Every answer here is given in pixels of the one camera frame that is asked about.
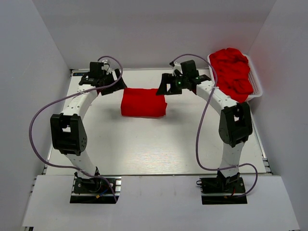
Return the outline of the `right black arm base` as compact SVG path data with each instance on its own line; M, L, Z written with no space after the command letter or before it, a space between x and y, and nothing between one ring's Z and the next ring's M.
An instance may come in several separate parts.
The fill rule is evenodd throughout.
M226 186L218 180L218 177L200 178L196 185L201 189L203 205L244 205L247 204L245 185L243 178Z

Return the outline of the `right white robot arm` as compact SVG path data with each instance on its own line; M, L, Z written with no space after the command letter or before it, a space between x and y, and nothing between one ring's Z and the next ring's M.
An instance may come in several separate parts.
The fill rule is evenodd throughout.
M252 120L248 103L239 103L218 88L218 75L201 75L193 60L170 62L171 74L163 73L157 95L178 95L183 89L192 91L213 107L220 116L218 133L223 141L223 154L215 178L202 178L204 193L234 193L240 185L239 162L242 149L252 134Z

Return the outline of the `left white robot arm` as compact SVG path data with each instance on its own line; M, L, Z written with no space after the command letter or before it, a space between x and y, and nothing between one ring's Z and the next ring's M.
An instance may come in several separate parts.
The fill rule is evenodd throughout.
M50 118L53 148L68 158L76 168L75 176L90 187L98 187L99 170L86 152L88 137L83 118L92 102L99 96L123 90L127 86L122 79L122 68L112 70L108 60L91 62L78 84L77 96L60 114Z

